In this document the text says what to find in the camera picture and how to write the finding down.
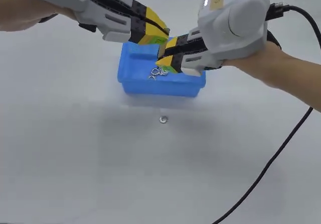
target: white table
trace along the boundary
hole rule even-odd
[[[173,34],[196,25],[195,0],[141,1]],[[288,20],[271,23],[284,49],[318,62],[308,24]],[[64,17],[1,33],[0,46],[0,222],[212,223],[307,109],[233,68],[208,73],[194,100],[128,97],[116,79],[121,44]],[[224,223],[321,219],[320,126],[313,113]]]

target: hand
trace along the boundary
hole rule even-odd
[[[277,45],[267,42],[265,49],[254,55],[236,60],[226,60],[223,66],[234,66],[249,74],[250,76],[263,81],[265,84],[274,85],[273,76],[278,65],[293,57],[284,53]]]
[[[0,31],[8,32],[28,29],[42,18],[57,13],[76,19],[70,9],[57,7],[43,0],[0,0],[0,13]]]

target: metal ring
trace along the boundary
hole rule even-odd
[[[151,75],[156,76],[156,75],[159,75],[159,74],[160,74],[160,70],[159,70],[159,69],[157,69],[157,68],[153,68],[153,69],[152,69],[152,71],[151,71],[150,73],[151,73]]]
[[[160,75],[163,75],[163,76],[166,76],[169,72],[164,70],[164,69],[161,69],[160,70]]]
[[[161,117],[159,118],[159,122],[160,122],[161,124],[166,124],[168,120],[169,120],[169,118],[168,118],[167,116],[161,116]]]

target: blue container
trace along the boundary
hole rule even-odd
[[[117,78],[124,91],[128,94],[196,97],[206,84],[205,72],[201,77],[169,73],[157,76],[156,80],[148,78],[156,67],[158,48],[159,45],[123,44]]]

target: power cord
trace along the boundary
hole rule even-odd
[[[313,17],[306,12],[305,10],[299,8],[299,7],[295,7],[295,6],[289,6],[286,5],[284,6],[281,3],[278,4],[271,4],[269,11],[267,12],[266,15],[266,20],[272,20],[272,19],[276,19],[276,18],[280,18],[283,17],[283,13],[284,12],[288,12],[288,11],[295,11],[300,13],[301,15],[303,15],[311,24],[315,35],[317,37],[317,40],[319,42],[320,48],[321,48],[321,32],[315,22],[315,20],[313,19]],[[274,162],[274,160],[279,156],[279,154],[281,154],[282,150],[286,147],[286,145],[290,142],[290,140],[292,139],[292,137],[295,135],[295,133],[299,130],[299,128],[303,125],[303,123],[306,121],[306,119],[310,116],[311,112],[313,111],[313,108],[310,107],[308,109],[308,111],[305,113],[305,115],[303,116],[303,118],[299,121],[299,123],[294,127],[294,129],[291,131],[291,133],[289,134],[289,136],[286,138],[286,140],[283,142],[283,144],[281,145],[281,147],[276,151],[276,153],[272,156],[272,158],[267,162],[267,164],[265,165],[265,167],[263,168],[262,172],[259,174],[259,176],[257,177],[257,179],[254,181],[254,183],[250,186],[250,188],[246,191],[246,193],[241,197],[241,199],[231,208],[229,209],[224,215],[222,215],[219,219],[217,219],[215,222],[213,222],[212,224],[219,224],[220,222],[222,222],[223,220],[225,220],[230,214],[232,214],[241,204],[242,202],[251,194],[251,192],[254,190],[254,188],[257,186],[257,184],[261,181],[261,179],[263,178],[263,176],[265,175],[265,173],[267,172],[267,170],[270,168],[270,166],[272,165],[272,163]]]

